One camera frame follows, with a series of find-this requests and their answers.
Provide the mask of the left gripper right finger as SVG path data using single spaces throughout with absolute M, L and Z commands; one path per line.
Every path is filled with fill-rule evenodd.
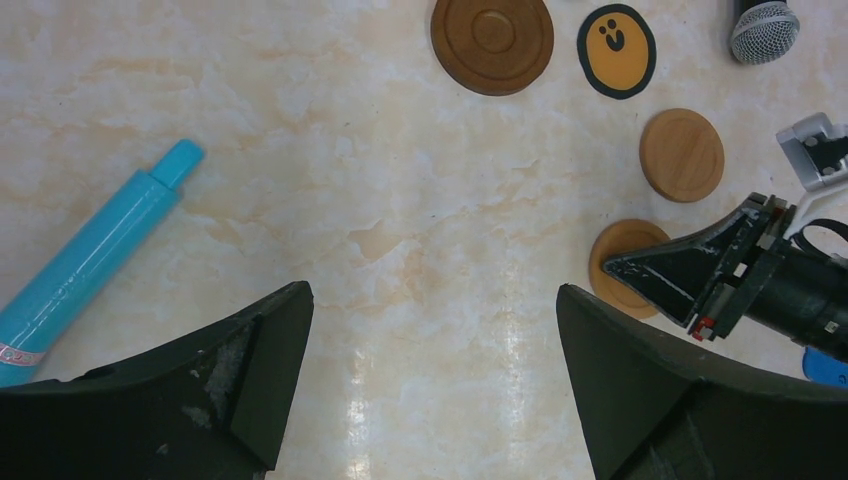
M 558 291 L 559 334 L 599 479 L 843 479 L 847 392 L 761 370 Z

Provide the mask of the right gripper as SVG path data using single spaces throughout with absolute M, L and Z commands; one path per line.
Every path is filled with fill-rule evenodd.
M 699 341 L 748 317 L 793 342 L 847 359 L 847 264 L 783 235 L 795 214 L 750 194 L 696 233 L 614 254 L 602 270 Z

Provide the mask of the brown ringed wooden coaster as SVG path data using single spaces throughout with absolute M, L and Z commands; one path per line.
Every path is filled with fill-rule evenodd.
M 438 0 L 430 40 L 457 83 L 478 94 L 506 96 L 544 72 L 555 33 L 541 0 Z

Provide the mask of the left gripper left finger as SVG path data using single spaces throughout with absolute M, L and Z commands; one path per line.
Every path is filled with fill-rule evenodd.
M 278 463 L 314 297 L 293 282 L 70 381 L 1 392 L 5 479 L 262 479 Z

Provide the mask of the blue flower coaster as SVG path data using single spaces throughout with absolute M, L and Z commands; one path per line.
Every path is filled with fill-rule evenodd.
M 802 357 L 805 377 L 815 383 L 847 387 L 847 364 L 814 348 L 807 347 Z

